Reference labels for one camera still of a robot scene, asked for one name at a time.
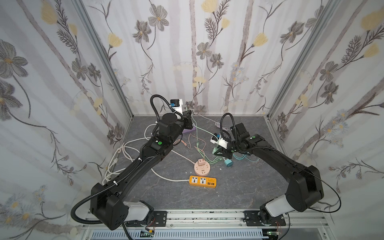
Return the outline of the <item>purple power strip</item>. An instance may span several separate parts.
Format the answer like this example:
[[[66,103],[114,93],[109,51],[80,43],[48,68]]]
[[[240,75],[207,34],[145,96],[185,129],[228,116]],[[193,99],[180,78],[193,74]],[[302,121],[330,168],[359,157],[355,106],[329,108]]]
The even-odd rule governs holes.
[[[191,133],[196,130],[196,127],[193,127],[192,129],[184,129],[183,134]]]

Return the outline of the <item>teal charger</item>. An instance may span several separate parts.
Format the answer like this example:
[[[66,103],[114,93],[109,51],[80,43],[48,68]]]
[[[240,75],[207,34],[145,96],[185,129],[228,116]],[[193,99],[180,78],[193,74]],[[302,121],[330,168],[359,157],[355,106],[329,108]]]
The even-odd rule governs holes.
[[[230,159],[225,159],[224,163],[225,163],[226,167],[231,167],[234,164],[233,161]]]

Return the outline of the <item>pink charger adapter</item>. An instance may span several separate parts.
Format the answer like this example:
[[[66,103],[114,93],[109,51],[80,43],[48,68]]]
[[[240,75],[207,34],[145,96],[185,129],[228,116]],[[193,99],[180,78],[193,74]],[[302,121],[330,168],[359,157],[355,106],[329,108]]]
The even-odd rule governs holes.
[[[204,159],[199,159],[199,160],[198,160],[198,167],[199,167],[200,169],[204,169],[205,166],[206,166],[206,164],[207,164],[207,162],[206,162]]]

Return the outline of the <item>pink round power socket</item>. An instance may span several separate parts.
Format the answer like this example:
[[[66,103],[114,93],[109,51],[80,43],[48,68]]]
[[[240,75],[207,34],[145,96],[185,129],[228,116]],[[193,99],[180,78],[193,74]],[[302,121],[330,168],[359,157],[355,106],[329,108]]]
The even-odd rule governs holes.
[[[206,177],[211,170],[211,165],[204,159],[199,159],[194,165],[194,171],[197,176]]]

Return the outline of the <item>orange power strip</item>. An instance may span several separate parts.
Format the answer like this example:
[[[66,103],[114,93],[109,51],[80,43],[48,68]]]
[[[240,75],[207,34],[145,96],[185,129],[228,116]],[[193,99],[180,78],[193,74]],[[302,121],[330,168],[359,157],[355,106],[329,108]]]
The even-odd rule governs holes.
[[[189,184],[195,187],[216,188],[217,179],[209,177],[190,176]]]

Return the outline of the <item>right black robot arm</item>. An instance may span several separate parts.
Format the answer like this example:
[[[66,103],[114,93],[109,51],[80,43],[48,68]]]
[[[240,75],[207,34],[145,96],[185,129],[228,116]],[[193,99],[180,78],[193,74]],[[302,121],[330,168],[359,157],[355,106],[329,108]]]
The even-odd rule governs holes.
[[[220,127],[218,150],[215,156],[231,159],[235,153],[256,156],[277,171],[288,183],[286,192],[263,205],[259,210],[259,221],[271,225],[278,217],[293,211],[304,212],[322,200],[325,196],[320,171],[315,166],[306,167],[276,148],[272,147],[260,135],[251,136],[244,124],[236,124],[231,113],[225,113],[220,119],[230,117],[231,133]]]

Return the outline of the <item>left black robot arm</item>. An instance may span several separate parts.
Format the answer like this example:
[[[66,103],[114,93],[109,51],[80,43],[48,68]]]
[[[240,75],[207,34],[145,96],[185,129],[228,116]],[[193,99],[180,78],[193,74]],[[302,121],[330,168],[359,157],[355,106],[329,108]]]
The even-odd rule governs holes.
[[[157,124],[150,139],[140,148],[138,157],[112,180],[96,184],[91,194],[75,204],[71,217],[84,225],[104,224],[110,230],[126,227],[126,223],[150,225],[154,209],[144,201],[127,202],[126,195],[159,164],[176,146],[185,129],[193,128],[192,112],[183,110],[183,101],[167,101],[161,95],[150,98]]]

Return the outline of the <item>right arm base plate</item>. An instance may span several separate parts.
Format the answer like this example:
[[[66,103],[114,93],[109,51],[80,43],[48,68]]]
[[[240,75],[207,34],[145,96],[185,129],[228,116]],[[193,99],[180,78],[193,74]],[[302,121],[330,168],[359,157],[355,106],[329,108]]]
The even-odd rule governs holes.
[[[286,221],[283,215],[271,217],[267,212],[260,210],[244,211],[244,220],[247,227],[285,227]]]

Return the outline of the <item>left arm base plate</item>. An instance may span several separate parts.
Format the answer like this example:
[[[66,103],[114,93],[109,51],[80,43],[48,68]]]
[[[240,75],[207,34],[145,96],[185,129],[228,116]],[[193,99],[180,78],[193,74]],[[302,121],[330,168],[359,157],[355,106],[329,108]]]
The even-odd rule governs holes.
[[[159,228],[159,227],[165,227],[167,224],[167,211],[154,211],[152,215],[152,219],[147,225],[147,227],[150,228]]]

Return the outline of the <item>aluminium front rail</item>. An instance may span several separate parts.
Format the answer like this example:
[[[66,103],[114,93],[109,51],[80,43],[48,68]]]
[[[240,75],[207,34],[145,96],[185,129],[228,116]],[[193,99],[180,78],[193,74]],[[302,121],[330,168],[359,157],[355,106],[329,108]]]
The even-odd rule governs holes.
[[[316,211],[290,212],[283,214],[285,227],[247,227],[244,220],[245,209],[203,209],[183,210],[169,209],[165,227],[155,229],[245,229],[245,228],[277,228],[278,230],[292,228],[328,228],[329,224],[322,213]]]

